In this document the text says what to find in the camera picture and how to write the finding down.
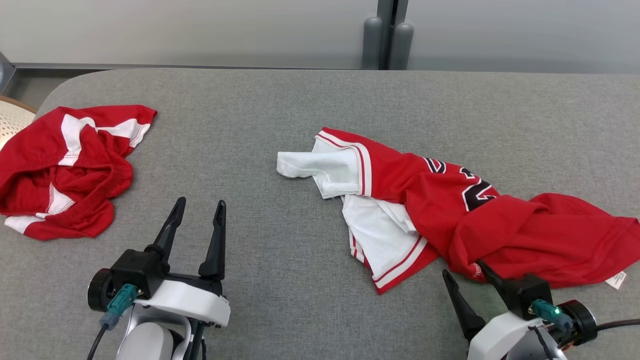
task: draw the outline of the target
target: jersey number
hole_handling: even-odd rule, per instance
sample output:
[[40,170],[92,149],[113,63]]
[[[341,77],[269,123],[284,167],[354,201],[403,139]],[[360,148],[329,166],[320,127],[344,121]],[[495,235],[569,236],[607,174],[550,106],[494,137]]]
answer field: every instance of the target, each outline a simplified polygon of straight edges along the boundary
[[482,180],[479,176],[475,176],[465,168],[461,168],[460,173],[467,179],[477,179],[475,184],[469,185],[469,187],[462,192],[462,199],[465,201],[467,211],[472,211],[485,202],[495,198],[494,195],[483,195],[485,191],[491,188],[490,183]]

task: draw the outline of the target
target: gray tablecloth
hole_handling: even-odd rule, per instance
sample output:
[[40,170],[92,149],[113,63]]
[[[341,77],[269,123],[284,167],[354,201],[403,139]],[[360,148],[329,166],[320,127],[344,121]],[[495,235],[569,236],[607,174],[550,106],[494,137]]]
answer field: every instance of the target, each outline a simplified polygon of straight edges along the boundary
[[[378,296],[349,255],[339,199],[276,173],[277,151],[308,151],[323,127],[466,166],[500,193],[581,197],[640,216],[640,78],[634,76],[141,69],[100,72],[55,90],[56,106],[144,104],[158,110],[128,157],[135,180],[96,239],[38,242],[0,227],[0,358],[81,359],[99,330],[92,275],[153,241],[188,199],[170,260],[195,274],[218,199],[228,205],[229,327],[207,329],[214,359],[463,359],[467,350],[436,261]],[[640,264],[620,290],[554,291],[599,322],[639,318]],[[494,289],[457,277],[487,320]],[[115,357],[124,325],[97,359]],[[603,332],[573,359],[637,359],[640,327]]]

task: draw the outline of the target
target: white care label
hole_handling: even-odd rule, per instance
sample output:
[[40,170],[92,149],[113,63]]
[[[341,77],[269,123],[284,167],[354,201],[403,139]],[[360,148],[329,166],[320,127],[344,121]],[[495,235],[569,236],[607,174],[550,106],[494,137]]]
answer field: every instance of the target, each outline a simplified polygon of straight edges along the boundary
[[604,282],[609,284],[612,288],[618,290],[620,289],[620,286],[622,285],[622,282],[625,280],[626,277],[627,277],[627,274],[624,271],[621,271],[616,275],[614,275],[613,277],[611,277],[610,279],[605,280]]

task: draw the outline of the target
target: teal connector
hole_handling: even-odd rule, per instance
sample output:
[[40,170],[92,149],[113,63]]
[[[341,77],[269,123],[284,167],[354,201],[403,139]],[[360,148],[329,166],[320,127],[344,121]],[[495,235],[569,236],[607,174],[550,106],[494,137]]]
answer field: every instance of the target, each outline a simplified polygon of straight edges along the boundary
[[133,305],[133,302],[138,298],[138,289],[131,284],[124,284],[120,288],[120,291],[116,294],[116,297],[107,306],[107,312],[102,315],[100,319],[100,326],[107,326],[107,330],[112,330],[120,317],[129,306]]
[[550,323],[554,323],[558,328],[567,331],[573,327],[573,320],[560,310],[559,307],[549,304],[544,300],[534,300],[531,304],[533,313]]

